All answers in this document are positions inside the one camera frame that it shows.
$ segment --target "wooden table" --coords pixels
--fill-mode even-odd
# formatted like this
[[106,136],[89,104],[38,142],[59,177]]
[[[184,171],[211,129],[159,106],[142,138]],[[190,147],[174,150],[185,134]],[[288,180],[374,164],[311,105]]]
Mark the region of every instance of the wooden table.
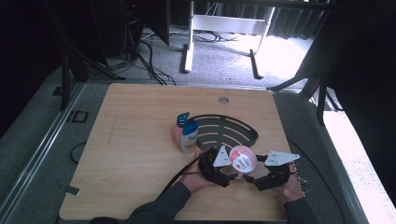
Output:
[[[221,104],[220,97],[229,103]],[[155,200],[192,160],[170,134],[177,115],[187,111],[191,117],[221,114],[244,121],[259,133],[251,147],[256,154],[290,152],[268,91],[112,84],[71,182],[80,193],[66,194],[60,216],[125,219],[137,206]],[[233,180],[227,188],[216,185],[193,194],[176,219],[285,220],[283,203],[272,190]]]

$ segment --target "person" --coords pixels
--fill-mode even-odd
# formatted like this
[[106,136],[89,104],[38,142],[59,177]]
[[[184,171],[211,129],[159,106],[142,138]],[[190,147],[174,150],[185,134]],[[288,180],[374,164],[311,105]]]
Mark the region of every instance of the person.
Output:
[[[197,158],[200,153],[202,152],[197,150],[194,158]],[[290,172],[296,174],[295,164],[290,163],[289,167]],[[201,176],[199,171],[198,162],[195,162],[188,170],[188,175],[183,175],[156,201],[137,207],[123,223],[173,223],[176,214],[184,207],[193,193],[214,185]],[[318,223],[312,208],[304,197],[297,175],[290,175],[289,182],[273,190],[280,193],[286,201],[284,206],[288,215],[288,224]]]

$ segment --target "black sleeve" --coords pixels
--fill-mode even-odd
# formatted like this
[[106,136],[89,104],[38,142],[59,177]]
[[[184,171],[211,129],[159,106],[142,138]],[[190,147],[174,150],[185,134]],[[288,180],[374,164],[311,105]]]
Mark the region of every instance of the black sleeve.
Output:
[[189,189],[181,182],[176,182],[157,201],[137,207],[124,224],[173,223],[176,214],[184,207],[190,196]]
[[316,224],[317,217],[305,198],[285,203],[288,224]]

